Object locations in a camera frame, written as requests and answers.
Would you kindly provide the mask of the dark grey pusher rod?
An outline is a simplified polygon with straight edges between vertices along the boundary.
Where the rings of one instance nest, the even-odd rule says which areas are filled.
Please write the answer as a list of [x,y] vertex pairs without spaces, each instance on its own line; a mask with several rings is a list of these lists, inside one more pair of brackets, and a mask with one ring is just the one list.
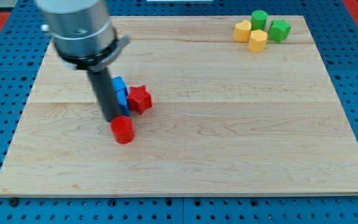
[[119,106],[114,86],[111,81],[109,70],[104,68],[98,72],[87,71],[88,78],[93,87],[94,94],[103,112],[103,116],[107,122],[111,122],[115,117],[121,116],[121,108]]

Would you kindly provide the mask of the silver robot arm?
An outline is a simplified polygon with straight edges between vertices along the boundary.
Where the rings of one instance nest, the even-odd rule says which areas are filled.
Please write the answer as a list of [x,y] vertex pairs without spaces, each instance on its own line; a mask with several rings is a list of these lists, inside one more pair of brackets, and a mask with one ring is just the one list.
[[108,65],[118,58],[130,37],[119,37],[103,0],[35,0],[60,58],[85,70],[107,122],[123,112]]

